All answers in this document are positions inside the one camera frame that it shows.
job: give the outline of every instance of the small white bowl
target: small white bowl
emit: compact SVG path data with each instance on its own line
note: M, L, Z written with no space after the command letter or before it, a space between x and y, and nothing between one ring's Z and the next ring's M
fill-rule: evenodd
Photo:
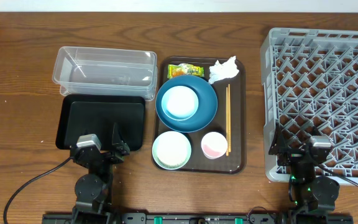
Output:
M183 167L190 159L191 145L185 135L177 131L160 134L153 142L154 161L162 168L175 170Z
M201 149L208 159L217 159L225 155L227 139L221 133L208 133L201 140Z
M197 94L186 86L169 89L161 100L162 111L175 121L191 118L198 109Z

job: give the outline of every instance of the blue plate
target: blue plate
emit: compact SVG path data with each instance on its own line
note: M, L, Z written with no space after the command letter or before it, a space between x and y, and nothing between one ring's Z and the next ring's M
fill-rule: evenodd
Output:
M198 97L198 110L189 119L184 121L175 121L169 118L161 106L162 96L166 91L175 86L187 86L191 88ZM218 109L218 98L212 86L200 77L193 75L181 75L166 81L160 88L155 100L155 110L157 115L167 127L181 133L190 133L198 131L207 126L215 117Z

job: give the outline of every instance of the wooden table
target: wooden table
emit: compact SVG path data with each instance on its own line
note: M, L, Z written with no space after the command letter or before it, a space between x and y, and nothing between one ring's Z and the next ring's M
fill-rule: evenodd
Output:
M158 170L150 159L154 103L147 104L144 145L114 168L113 202L149 212L246 213L260 205L285 210L286 183L265 176L264 93L259 50L273 27L358 30L358 14L0 13L0 223L24 182L68 157L55 147L63 97L52 82L62 46L151 50L230 57L246 67L247 166L239 175ZM70 162L30 184L13 201L10 223L40 223L45 212L70 212L74 185L86 170ZM358 223L358 188L341 187L336 212Z

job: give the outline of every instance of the tray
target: tray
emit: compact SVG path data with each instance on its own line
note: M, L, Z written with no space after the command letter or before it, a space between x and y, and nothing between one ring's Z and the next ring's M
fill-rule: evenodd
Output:
M139 96L68 95L63 100L56 136L59 149L75 146L80 136L96 134L102 151L112 149L112 127L119 125L131 151L143 144L145 101Z
M179 65L180 63L190 63L192 65L204 67L205 79L209 79L209 67L214 65L216 58L189 58L189 57L169 57L165 59L161 66L158 79L158 87L162 86L167 80L168 64ZM218 97L218 111L212 122L200 131L194 133L184 133L191 143L190 160L178 171L188 172L208 172L218 174L236 174L246 166L246 138L245 138L245 70L243 64L236 60L236 65L240 70L234 78L224 79L212 85ZM231 88L231 139L232 150L229 156L222 156L218 159L207 159L201 150L201 139L211 131L217 131L226 136L226 87L230 83ZM154 139L165 131L171 131L166 127L156 115Z
M260 57L267 177L290 178L276 156L268 155L278 123L293 147L316 126L334 146L323 165L358 183L358 31L273 28ZM331 176L318 167L316 172Z

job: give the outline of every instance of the yellow snack wrapper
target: yellow snack wrapper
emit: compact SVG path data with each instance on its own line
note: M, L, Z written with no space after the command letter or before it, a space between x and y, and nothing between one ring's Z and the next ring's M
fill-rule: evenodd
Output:
M187 63L181 63L180 65L168 65L169 79L180 75L195 75L198 77L204 77L204 68Z

